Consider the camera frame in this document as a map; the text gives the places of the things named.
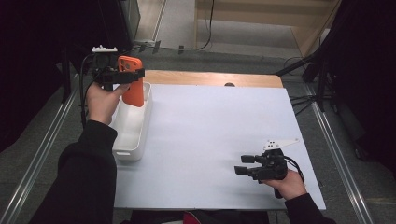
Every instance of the hand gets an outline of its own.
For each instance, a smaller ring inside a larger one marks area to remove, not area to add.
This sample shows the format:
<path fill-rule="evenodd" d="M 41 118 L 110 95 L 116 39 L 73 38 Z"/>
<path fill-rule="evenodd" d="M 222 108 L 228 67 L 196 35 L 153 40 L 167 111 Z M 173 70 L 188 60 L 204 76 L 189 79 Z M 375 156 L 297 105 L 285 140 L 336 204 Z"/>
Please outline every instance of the hand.
<path fill-rule="evenodd" d="M 303 180 L 297 172 L 292 170 L 288 170 L 283 180 L 261 180 L 261 182 L 277 189 L 286 200 L 306 194 Z"/>
<path fill-rule="evenodd" d="M 131 84 L 121 84 L 114 91 L 105 91 L 98 83 L 93 82 L 87 91 L 90 119 L 109 125 L 120 97 L 128 91 L 130 86 Z"/>

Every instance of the white plastic container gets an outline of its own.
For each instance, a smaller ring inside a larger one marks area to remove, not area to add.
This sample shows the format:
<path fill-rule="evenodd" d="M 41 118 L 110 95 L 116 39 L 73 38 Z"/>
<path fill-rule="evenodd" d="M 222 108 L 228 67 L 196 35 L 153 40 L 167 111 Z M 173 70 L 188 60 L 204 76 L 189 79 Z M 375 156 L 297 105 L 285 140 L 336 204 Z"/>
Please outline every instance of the white plastic container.
<path fill-rule="evenodd" d="M 113 115 L 110 127 L 118 132 L 113 146 L 113 155 L 122 161 L 138 161 L 145 150 L 146 135 L 152 108 L 151 85 L 143 83 L 144 104 L 142 107 L 120 103 Z"/>

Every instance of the metal frame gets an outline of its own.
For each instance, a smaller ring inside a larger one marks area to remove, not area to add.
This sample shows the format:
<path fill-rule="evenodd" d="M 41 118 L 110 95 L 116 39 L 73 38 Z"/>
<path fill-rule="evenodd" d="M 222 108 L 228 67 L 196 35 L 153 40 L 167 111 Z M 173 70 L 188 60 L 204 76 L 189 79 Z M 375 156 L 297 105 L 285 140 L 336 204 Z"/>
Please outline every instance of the metal frame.
<path fill-rule="evenodd" d="M 315 91 L 312 86 L 305 83 L 305 88 L 308 94 L 315 95 Z M 337 170 L 341 176 L 344 186 L 346 187 L 346 192 L 358 217 L 359 223 L 374 223 L 366 202 L 361 195 L 361 191 L 349 170 L 346 160 L 344 159 L 341 148 L 338 146 L 337 140 L 332 132 L 332 128 L 327 120 L 326 113 L 320 110 L 317 103 L 313 103 L 312 108 L 314 109 L 320 128 L 323 131 L 330 152 L 332 153 L 332 158 Z"/>
<path fill-rule="evenodd" d="M 40 147 L 37 150 L 37 153 L 32 159 L 32 162 L 29 165 L 26 173 L 24 174 L 20 184 L 17 186 L 12 198 L 8 204 L 8 207 L 3 214 L 2 218 L 0 219 L 0 223 L 2 224 L 12 224 L 15 223 L 18 214 L 20 213 L 29 193 L 37 179 L 38 174 L 47 158 L 47 155 L 50 152 L 52 144 L 64 123 L 64 119 L 69 112 L 71 105 L 73 104 L 76 93 L 78 91 L 78 75 L 75 75 L 73 78 L 74 82 L 76 83 L 72 94 L 70 97 L 61 104 L 55 119 L 52 121 L 49 129 L 44 136 L 43 141 L 41 142 Z"/>

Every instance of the orange object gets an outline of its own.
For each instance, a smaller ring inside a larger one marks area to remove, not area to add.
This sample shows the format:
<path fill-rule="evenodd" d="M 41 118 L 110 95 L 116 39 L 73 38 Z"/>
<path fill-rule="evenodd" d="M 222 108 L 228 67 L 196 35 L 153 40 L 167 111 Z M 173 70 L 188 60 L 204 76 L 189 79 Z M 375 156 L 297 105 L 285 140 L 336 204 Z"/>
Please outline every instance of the orange object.
<path fill-rule="evenodd" d="M 131 71 L 143 68 L 142 61 L 137 58 L 120 56 L 118 59 L 119 71 Z M 122 95 L 122 101 L 127 105 L 142 106 L 145 103 L 143 92 L 143 78 L 131 83 L 131 87 Z"/>

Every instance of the wooden table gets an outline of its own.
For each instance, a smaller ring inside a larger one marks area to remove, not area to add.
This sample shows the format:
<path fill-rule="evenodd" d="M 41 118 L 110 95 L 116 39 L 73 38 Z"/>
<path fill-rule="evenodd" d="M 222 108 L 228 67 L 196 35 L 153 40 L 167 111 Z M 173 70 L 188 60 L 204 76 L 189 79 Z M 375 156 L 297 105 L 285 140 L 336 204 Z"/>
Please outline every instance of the wooden table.
<path fill-rule="evenodd" d="M 179 72 L 147 70 L 144 81 L 151 84 L 283 88 L 280 77 L 275 75 L 251 75 L 213 72 Z"/>

